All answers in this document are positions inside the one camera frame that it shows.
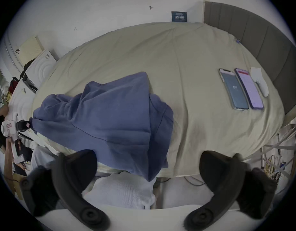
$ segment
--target upholstered headboard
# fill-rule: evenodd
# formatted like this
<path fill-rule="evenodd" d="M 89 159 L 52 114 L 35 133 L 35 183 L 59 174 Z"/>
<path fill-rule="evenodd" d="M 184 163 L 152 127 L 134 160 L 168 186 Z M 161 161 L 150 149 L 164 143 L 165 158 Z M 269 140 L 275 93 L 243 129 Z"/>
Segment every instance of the upholstered headboard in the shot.
<path fill-rule="evenodd" d="M 290 122 L 296 116 L 296 47 L 254 13 L 223 3 L 204 4 L 204 23 L 240 38 L 278 90 L 285 110 L 284 124 Z"/>

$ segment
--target blue cloth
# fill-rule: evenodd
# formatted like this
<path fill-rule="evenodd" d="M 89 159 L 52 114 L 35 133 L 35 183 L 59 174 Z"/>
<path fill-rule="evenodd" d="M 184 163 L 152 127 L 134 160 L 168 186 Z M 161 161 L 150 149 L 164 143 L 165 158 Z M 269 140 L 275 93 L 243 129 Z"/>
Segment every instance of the blue cloth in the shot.
<path fill-rule="evenodd" d="M 33 129 L 74 151 L 93 150 L 109 167 L 151 181 L 168 167 L 173 111 L 149 94 L 145 72 L 99 84 L 75 97 L 51 94 L 30 119 Z"/>

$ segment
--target beige bedsheet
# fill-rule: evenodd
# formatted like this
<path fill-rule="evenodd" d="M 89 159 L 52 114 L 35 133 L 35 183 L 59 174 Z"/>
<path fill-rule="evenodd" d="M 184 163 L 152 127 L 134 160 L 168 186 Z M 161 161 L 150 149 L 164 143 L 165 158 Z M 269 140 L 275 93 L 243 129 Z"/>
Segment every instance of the beige bedsheet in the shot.
<path fill-rule="evenodd" d="M 193 175 L 199 173 L 203 151 L 228 156 L 241 153 L 246 157 L 281 127 L 284 108 L 263 69 L 269 87 L 269 96 L 262 96 L 264 110 L 238 111 L 231 107 L 218 69 L 250 71 L 251 67 L 261 66 L 242 44 L 234 41 L 233 35 L 209 25 L 165 22 L 131 26 L 107 33 L 63 56 L 38 90 L 32 110 L 49 94 L 74 96 L 89 81 L 107 83 L 145 71 L 151 92 L 174 112 L 169 167 L 158 176 Z M 60 152 L 72 153 L 42 139 Z M 115 172 L 101 164 L 98 170 Z"/>

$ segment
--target wires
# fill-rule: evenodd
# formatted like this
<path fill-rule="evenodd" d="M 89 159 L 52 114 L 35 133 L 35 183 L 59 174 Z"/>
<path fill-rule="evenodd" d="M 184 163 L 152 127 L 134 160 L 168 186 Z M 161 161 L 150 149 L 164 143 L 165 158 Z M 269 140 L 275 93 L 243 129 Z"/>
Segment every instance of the wires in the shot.
<path fill-rule="evenodd" d="M 7 180 L 14 180 L 14 179 L 9 179 L 8 177 L 6 177 L 5 175 L 3 175 Z"/>
<path fill-rule="evenodd" d="M 278 158 L 277 156 L 272 155 L 269 157 L 268 161 L 270 163 L 280 167 L 281 166 L 281 158 L 282 158 L 282 156 L 280 156 L 280 158 Z M 263 172 L 269 177 L 274 171 L 275 171 L 275 168 L 272 165 L 266 163 Z M 269 178 L 272 180 L 275 180 L 278 183 L 280 177 L 281 177 L 281 172 L 277 172 L 277 173 L 271 175 Z"/>
<path fill-rule="evenodd" d="M 203 181 L 201 181 L 201 180 L 199 180 L 199 179 L 196 179 L 196 178 L 194 178 L 194 177 L 192 177 L 192 176 L 190 176 L 190 177 L 193 178 L 193 179 L 195 179 L 196 181 L 199 181 L 200 183 L 202 183 L 202 184 L 200 184 L 200 185 L 196 185 L 196 184 L 190 182 L 190 181 L 184 176 L 184 179 L 185 179 L 188 183 L 190 183 L 192 186 L 200 187 L 200 186 L 202 186 L 202 185 L 205 184 Z"/>
<path fill-rule="evenodd" d="M 167 180 L 165 180 L 165 181 L 158 181 L 158 182 L 160 182 L 160 183 L 164 183 L 164 182 L 167 182 L 167 181 L 169 181 L 171 178 L 169 178 L 169 179 L 167 179 Z"/>

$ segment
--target purple phone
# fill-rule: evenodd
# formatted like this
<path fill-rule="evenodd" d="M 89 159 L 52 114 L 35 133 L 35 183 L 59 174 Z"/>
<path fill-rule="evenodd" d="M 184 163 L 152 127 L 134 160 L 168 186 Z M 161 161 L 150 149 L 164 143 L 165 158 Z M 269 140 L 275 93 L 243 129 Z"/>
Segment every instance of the purple phone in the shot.
<path fill-rule="evenodd" d="M 264 108 L 264 105 L 255 86 L 255 83 L 250 76 L 250 73 L 240 68 L 236 68 L 235 71 L 243 86 L 246 96 L 248 97 L 251 108 L 262 110 Z"/>

